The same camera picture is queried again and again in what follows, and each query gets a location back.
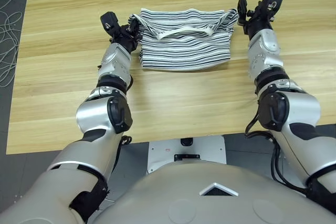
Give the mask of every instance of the wooden table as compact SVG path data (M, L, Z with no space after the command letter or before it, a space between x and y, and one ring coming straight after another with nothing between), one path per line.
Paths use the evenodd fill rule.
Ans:
M254 8L258 0L247 0ZM28 0L18 56L7 153L60 150L82 134L76 109L96 86L108 35L141 7L229 9L238 0ZM336 122L336 0L283 0L273 24L288 75L321 103L319 124ZM134 142L242 132L257 109L248 78L248 37L236 27L232 59L198 72L144 71L132 54L128 93Z

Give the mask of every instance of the striped shirt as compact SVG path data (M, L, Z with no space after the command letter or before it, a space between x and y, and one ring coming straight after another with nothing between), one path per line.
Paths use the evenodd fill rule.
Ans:
M230 59L237 10L157 12L141 9L130 19L140 23L140 63L144 69L192 71Z

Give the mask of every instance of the silver robot arm segment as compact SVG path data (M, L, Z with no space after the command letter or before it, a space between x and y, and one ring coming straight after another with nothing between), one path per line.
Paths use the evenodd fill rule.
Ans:
M138 26L119 26L114 13L101 17L111 45L98 71L98 84L77 110L81 140L66 146L26 195L0 215L0 223L85 223L108 194L122 137L132 125L126 92L132 84L131 51Z
M280 58L275 32L269 22L282 0L262 0L254 11L239 0L239 24L248 45L249 75L258 95L257 119L281 147L308 198L336 214L336 139L316 131L318 100L291 80Z

